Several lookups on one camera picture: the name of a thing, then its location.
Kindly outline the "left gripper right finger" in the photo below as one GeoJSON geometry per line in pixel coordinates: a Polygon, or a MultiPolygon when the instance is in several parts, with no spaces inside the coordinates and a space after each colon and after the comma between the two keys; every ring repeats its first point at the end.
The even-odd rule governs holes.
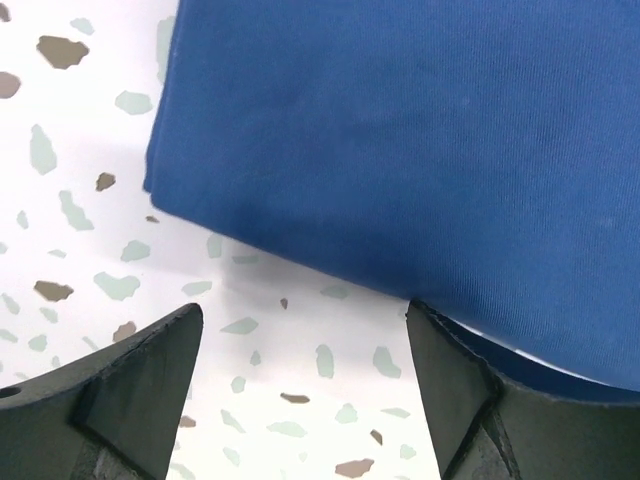
{"type": "Polygon", "coordinates": [[[638,393],[543,366],[418,301],[407,330],[441,478],[638,480],[638,393]]]}

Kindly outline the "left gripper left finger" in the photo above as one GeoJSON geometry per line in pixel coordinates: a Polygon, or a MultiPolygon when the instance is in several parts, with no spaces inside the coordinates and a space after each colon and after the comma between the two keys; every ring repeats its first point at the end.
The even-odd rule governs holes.
{"type": "Polygon", "coordinates": [[[199,305],[1,390],[4,479],[163,479],[203,331],[199,305]]]}

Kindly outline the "blue surgical cloth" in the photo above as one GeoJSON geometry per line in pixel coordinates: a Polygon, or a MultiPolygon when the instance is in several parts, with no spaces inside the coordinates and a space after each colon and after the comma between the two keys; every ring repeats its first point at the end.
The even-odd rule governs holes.
{"type": "Polygon", "coordinates": [[[144,187],[639,386],[635,1],[183,1],[144,187]]]}

